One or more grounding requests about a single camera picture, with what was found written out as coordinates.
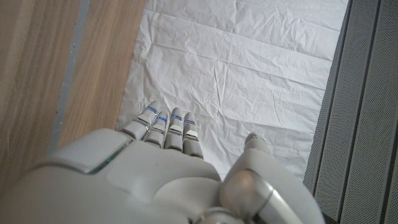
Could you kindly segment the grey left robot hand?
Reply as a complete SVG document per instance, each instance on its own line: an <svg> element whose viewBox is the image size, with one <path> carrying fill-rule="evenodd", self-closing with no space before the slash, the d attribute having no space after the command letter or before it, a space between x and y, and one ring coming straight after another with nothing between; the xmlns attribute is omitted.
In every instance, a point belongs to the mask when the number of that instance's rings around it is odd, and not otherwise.
<svg viewBox="0 0 398 224"><path fill-rule="evenodd" d="M53 151L1 197L2 223L323 223L313 195L255 133L225 178L192 113L151 103L124 128Z"/></svg>

